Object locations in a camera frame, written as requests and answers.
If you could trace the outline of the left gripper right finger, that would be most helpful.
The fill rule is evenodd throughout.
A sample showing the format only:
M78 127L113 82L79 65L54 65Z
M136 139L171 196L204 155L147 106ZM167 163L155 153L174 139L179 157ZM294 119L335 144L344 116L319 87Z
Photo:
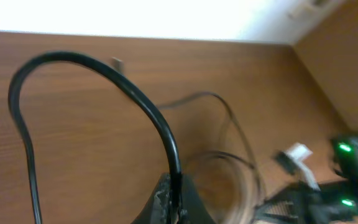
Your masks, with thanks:
M183 175L179 224L215 224L189 175Z

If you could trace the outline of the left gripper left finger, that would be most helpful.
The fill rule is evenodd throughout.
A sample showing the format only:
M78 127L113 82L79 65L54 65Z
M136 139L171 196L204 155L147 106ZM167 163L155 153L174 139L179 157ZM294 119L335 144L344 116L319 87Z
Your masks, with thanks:
M163 173L147 203L132 224L169 224L171 222L172 193L170 184L170 175Z

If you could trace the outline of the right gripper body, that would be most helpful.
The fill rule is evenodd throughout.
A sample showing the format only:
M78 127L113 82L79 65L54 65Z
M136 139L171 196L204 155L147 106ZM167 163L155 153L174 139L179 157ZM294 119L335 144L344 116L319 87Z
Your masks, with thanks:
M290 184L255 208L253 223L322 223L321 213L315 208L320 202L321 189L304 182Z

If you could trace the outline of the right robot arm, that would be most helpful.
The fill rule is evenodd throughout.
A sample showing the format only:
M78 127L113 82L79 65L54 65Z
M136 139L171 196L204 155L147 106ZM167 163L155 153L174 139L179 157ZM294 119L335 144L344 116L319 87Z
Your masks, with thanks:
M312 152L296 143L274 159L300 179L256 207L252 223L331 223L353 222L358 217L358 132L331 138L333 172L340 181L318 183L304 160Z

